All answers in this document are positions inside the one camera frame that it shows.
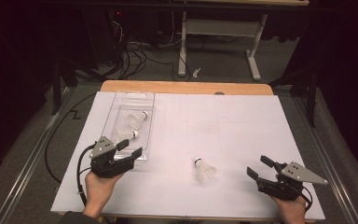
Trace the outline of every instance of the shuttlecock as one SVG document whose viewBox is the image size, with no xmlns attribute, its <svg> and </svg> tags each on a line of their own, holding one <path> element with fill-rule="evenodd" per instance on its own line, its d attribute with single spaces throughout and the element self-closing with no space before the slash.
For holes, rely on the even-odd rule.
<svg viewBox="0 0 358 224">
<path fill-rule="evenodd" d="M 216 174 L 216 168 L 212 167 L 212 165 L 206 163 L 201 158 L 196 158 L 194 163 L 196 164 L 197 178 L 199 182 L 207 182 Z"/>
<path fill-rule="evenodd" d="M 141 128 L 146 118 L 147 118 L 146 111 L 142 111 L 141 113 L 129 114 L 130 126 L 134 130 L 138 130 Z"/>
<path fill-rule="evenodd" d="M 116 143 L 119 143 L 123 141 L 124 139 L 134 139 L 138 137 L 138 132 L 135 130 L 130 131 L 122 131 L 122 130 L 116 130 Z"/>
</svg>

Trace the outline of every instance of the human hand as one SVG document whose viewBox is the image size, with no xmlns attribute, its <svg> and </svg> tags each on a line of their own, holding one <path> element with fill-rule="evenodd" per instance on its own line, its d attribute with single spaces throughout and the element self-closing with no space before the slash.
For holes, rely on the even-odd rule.
<svg viewBox="0 0 358 224">
<path fill-rule="evenodd" d="M 304 224 L 306 201 L 298 196 L 294 201 L 282 201 L 269 196 L 279 208 L 281 218 L 285 224 Z"/>
<path fill-rule="evenodd" d="M 100 178 L 93 172 L 89 172 L 86 175 L 86 191 L 88 199 L 83 214 L 97 218 L 112 196 L 116 182 L 123 175 L 124 174 L 116 175 L 112 178 Z"/>
</svg>

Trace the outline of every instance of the gray carpet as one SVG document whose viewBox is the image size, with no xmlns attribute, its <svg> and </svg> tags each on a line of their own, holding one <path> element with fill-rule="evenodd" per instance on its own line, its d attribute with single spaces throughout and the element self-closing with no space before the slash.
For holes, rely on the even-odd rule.
<svg viewBox="0 0 358 224">
<path fill-rule="evenodd" d="M 190 49 L 187 57 L 189 70 L 201 68 L 199 77 L 192 78 L 190 81 L 252 83 L 249 66 L 243 56 L 243 45 L 246 45 L 247 41 L 242 40 L 231 44 L 213 42 L 207 43 L 203 50 Z M 200 46 L 197 41 L 190 42 L 190 44 L 193 44 L 193 48 Z M 296 42 L 280 43 L 276 39 L 261 42 L 256 54 L 256 61 L 262 83 L 268 83 L 282 75 L 295 46 Z M 147 57 L 159 62 L 174 62 L 176 66 L 177 52 L 177 47 L 167 49 L 145 47 Z M 148 61 L 145 69 L 130 79 L 175 80 L 176 66 L 172 71 L 171 65 Z M 79 86 L 71 91 L 72 94 L 56 122 L 58 124 L 62 119 L 62 123 L 47 147 L 48 165 L 51 172 L 59 179 L 63 178 L 87 119 L 92 104 L 92 94 L 101 87 L 100 82 L 89 78 L 80 78 L 79 80 Z M 303 100 L 292 98 L 288 93 L 289 89 L 289 87 L 277 88 L 275 93 L 280 96 L 284 113 L 306 166 L 317 174 L 326 174 L 319 152 L 321 147 L 319 142 L 322 142 L 322 146 L 326 149 L 331 164 L 337 169 L 340 180 L 342 180 L 341 184 L 347 190 L 351 203 L 358 214 L 358 164 L 339 134 L 322 95 L 318 92 L 315 110 L 316 128 L 311 129 L 303 118 L 304 111 L 301 103 Z M 52 111 L 51 94 L 52 91 L 49 90 L 46 94 L 48 102 L 30 119 L 0 167 L 0 208 L 15 184 L 22 167 L 32 154 L 34 146 L 37 145 L 39 136 L 48 126 Z M 89 98 L 84 102 L 72 108 L 88 96 Z M 318 136 L 316 139 L 312 135 L 315 133 Z M 48 174 L 43 156 L 36 165 L 32 177 L 25 184 L 26 188 L 20 192 L 20 199 L 7 223 L 57 223 L 60 216 L 49 212 L 49 209 L 59 183 Z M 350 218 L 343 212 L 342 204 L 337 199 L 336 189 L 331 186 L 318 186 L 317 194 L 326 216 L 326 220 L 318 223 L 358 223 L 350 222 Z M 172 223 L 172 220 L 133 219 L 131 223 Z"/>
</svg>

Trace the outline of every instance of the person's left hand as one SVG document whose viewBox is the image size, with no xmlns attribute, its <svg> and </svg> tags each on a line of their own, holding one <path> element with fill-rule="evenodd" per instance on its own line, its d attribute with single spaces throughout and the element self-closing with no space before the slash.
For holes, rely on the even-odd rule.
<svg viewBox="0 0 358 224">
<path fill-rule="evenodd" d="M 112 196 L 115 184 L 123 175 L 100 178 L 93 172 L 89 172 L 86 175 L 87 203 L 83 214 L 97 218 Z"/>
</svg>

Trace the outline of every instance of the white tabletop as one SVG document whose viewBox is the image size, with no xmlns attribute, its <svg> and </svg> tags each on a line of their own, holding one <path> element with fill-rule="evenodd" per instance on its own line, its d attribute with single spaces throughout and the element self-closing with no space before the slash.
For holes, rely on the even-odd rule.
<svg viewBox="0 0 358 224">
<path fill-rule="evenodd" d="M 80 153 L 102 134 L 114 92 L 98 92 L 74 155 L 57 193 L 52 212 L 83 210 L 76 187 Z M 275 180 L 276 172 L 260 161 L 303 164 L 277 96 L 156 93 L 147 161 L 118 182 L 103 213 L 119 217 L 178 217 L 276 220 L 278 209 L 246 174 L 249 166 L 260 177 Z M 201 184 L 194 159 L 217 169 Z M 86 157 L 82 167 L 90 166 Z M 306 219 L 324 219 L 313 196 Z"/>
</svg>

